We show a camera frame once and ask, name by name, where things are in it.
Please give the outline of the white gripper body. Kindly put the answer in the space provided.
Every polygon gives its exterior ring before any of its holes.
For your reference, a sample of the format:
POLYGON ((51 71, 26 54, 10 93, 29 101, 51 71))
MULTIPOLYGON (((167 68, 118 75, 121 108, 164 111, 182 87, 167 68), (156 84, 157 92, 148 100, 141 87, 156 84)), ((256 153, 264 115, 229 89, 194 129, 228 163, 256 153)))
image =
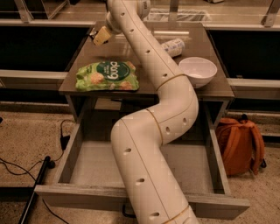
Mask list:
POLYGON ((113 18, 112 14, 109 12, 106 16, 106 26, 110 29, 113 34, 120 34, 122 30, 117 21, 113 18))

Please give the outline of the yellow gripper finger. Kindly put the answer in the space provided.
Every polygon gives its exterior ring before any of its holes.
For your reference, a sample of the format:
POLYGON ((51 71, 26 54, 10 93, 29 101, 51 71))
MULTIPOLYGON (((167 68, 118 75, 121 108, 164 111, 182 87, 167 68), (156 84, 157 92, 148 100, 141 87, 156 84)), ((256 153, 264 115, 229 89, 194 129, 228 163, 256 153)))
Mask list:
POLYGON ((103 26, 94 36, 94 44, 101 46, 112 37, 112 31, 107 27, 103 26))

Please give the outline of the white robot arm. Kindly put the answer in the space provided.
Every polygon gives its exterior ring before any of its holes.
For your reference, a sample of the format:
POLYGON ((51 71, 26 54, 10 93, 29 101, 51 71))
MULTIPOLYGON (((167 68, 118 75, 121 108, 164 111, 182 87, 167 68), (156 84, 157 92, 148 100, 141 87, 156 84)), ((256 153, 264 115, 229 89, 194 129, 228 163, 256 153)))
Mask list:
POLYGON ((123 33, 157 91, 159 103, 126 115, 111 130, 115 161, 139 224, 199 224, 160 147, 181 137, 199 110, 192 84, 142 18, 150 0, 107 0, 106 31, 123 33))

